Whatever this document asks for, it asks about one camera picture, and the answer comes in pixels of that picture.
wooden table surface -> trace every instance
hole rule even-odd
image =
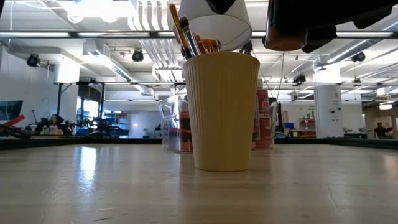
[[[397,223],[398,151],[276,145],[196,170],[159,145],[0,151],[0,223]]]

cup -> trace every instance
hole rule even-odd
[[[260,62],[217,52],[184,63],[195,167],[232,172],[249,167]]]

ceiling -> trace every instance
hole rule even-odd
[[[69,22],[67,11],[61,6],[69,4],[70,1],[6,1],[2,16],[0,19],[0,30],[78,30],[78,31],[111,31],[111,30],[130,30],[127,24],[127,18],[124,15],[129,14],[127,8],[131,5],[130,0],[115,1],[117,3],[116,10],[120,12],[120,18],[114,23],[104,22],[99,17],[86,17],[80,23],[73,24]],[[179,0],[169,0],[179,4]],[[264,31],[267,16],[267,1],[253,0],[246,1],[249,19],[253,30]],[[387,18],[368,27],[368,31],[383,30],[386,23],[398,21],[398,8],[394,7],[393,12]],[[168,17],[169,27],[171,27],[170,16]],[[337,26],[338,30],[357,31],[353,23],[347,23]],[[297,72],[292,72],[299,65],[313,60],[315,57],[324,54],[332,54],[344,46],[356,40],[352,39],[336,39],[329,44],[318,49],[316,52],[306,54],[301,50],[293,52],[275,52],[266,49],[260,39],[253,39],[253,56],[261,62],[261,71],[259,78],[263,78],[268,82],[291,82]],[[85,40],[79,39],[62,39],[62,40],[44,40],[44,39],[20,39],[13,40],[12,44],[15,48],[21,49],[19,53],[28,55],[31,52],[25,52],[26,47],[58,47],[68,54],[76,58],[82,64],[81,76],[95,77],[98,80],[107,82],[115,82],[115,74],[101,63],[90,60],[89,57],[83,55],[82,47]],[[144,49],[144,61],[133,62],[131,59],[135,48],[143,48],[138,40],[131,39],[103,39],[103,43],[111,49],[111,59],[123,66],[125,70],[131,73],[134,79],[143,82],[154,82],[156,79],[152,75],[153,62],[146,54]],[[174,51],[176,52],[179,65],[183,63],[180,52],[180,46],[176,40],[172,41]],[[390,69],[386,72],[372,75],[373,73],[396,63],[398,56],[398,40],[383,40],[380,43],[369,47],[363,52],[366,60],[356,63],[355,67],[352,62],[342,61],[337,64],[340,67],[341,80],[350,82],[354,77],[362,77],[363,82],[383,82],[388,80],[394,81],[394,77],[398,80],[397,69]],[[302,67],[300,72],[307,76],[307,81],[312,81],[313,67]],[[373,91],[373,87],[364,88],[362,91]]]

